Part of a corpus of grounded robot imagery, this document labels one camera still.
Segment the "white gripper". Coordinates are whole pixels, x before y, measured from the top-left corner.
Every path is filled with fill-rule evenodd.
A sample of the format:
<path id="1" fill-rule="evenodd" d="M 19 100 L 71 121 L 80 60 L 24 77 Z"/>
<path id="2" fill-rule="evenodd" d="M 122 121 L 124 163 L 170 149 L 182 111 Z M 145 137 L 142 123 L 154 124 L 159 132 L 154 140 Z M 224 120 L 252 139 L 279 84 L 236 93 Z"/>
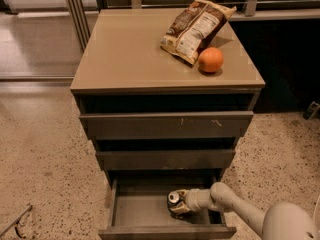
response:
<path id="1" fill-rule="evenodd" d="M 209 209 L 213 205 L 209 189 L 180 189 L 179 197 L 185 199 L 184 202 L 171 204 L 169 211 L 176 216 L 189 214 L 191 211 L 199 212 L 202 209 Z"/>

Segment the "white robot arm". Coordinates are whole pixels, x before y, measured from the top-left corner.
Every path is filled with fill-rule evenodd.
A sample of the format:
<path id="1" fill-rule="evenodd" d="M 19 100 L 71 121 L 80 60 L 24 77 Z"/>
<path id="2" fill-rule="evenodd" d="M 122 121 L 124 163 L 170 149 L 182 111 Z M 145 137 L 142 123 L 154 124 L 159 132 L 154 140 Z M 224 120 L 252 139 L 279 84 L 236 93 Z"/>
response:
<path id="1" fill-rule="evenodd" d="M 175 215 L 203 209 L 235 212 L 262 240 L 320 240 L 311 216 L 299 206 L 277 202 L 266 212 L 240 198 L 229 186 L 214 183 L 209 189 L 180 189 L 167 195 L 168 210 Z"/>

